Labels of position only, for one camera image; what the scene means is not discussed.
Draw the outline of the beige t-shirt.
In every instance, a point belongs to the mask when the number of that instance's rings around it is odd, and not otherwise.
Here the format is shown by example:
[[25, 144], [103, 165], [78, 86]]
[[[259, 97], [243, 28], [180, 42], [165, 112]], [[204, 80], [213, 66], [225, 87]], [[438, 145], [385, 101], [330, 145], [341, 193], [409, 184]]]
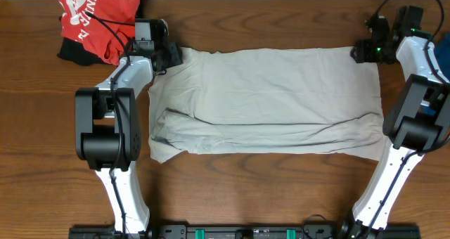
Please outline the beige t-shirt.
[[148, 92], [154, 160], [183, 151], [382, 155], [378, 68], [356, 63], [349, 48], [183, 53]]

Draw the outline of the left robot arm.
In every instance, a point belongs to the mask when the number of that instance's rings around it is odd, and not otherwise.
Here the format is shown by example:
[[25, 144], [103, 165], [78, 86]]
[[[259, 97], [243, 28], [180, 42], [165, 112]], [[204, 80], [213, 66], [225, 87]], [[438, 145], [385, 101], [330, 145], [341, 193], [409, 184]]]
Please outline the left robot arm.
[[93, 88], [75, 94], [75, 149], [102, 181], [115, 215], [110, 227], [74, 227], [69, 238], [148, 238], [150, 210], [143, 199], [136, 161], [142, 138], [136, 99], [155, 76], [183, 62], [174, 42], [135, 42], [130, 56]]

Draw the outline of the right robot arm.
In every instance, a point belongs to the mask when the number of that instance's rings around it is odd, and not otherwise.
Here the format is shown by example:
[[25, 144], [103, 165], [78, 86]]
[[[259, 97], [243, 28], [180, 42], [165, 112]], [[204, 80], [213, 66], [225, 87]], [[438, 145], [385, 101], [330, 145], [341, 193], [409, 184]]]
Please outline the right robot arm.
[[382, 124], [382, 157], [363, 195], [342, 223], [339, 238], [419, 238], [417, 225], [389, 225], [390, 210], [413, 168], [449, 140], [449, 80], [423, 32], [421, 8], [402, 7], [393, 25], [375, 13], [366, 21], [371, 38], [358, 41], [356, 63], [400, 63], [406, 83]]

